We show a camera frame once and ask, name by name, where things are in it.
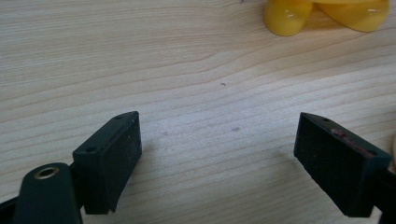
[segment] yellow object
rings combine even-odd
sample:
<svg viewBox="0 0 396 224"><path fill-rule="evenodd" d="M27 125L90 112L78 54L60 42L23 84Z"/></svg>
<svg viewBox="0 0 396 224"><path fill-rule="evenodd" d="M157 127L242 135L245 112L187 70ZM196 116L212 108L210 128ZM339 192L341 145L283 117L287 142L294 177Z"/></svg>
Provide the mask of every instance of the yellow object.
<svg viewBox="0 0 396 224"><path fill-rule="evenodd" d="M389 0L268 0L264 23L276 35L296 35L314 3L335 21L362 32L376 30L389 11Z"/></svg>

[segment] wooden table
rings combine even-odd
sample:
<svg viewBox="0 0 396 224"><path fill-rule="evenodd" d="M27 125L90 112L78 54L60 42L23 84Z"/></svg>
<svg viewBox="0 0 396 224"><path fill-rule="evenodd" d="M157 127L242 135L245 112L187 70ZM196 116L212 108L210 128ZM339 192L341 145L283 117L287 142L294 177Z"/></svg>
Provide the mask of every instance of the wooden table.
<svg viewBox="0 0 396 224"><path fill-rule="evenodd" d="M84 223L376 223L344 217L292 151L302 111L390 151L396 5L371 34L315 9L279 37L264 4L1 1L0 201L137 110L143 157L117 212Z"/></svg>

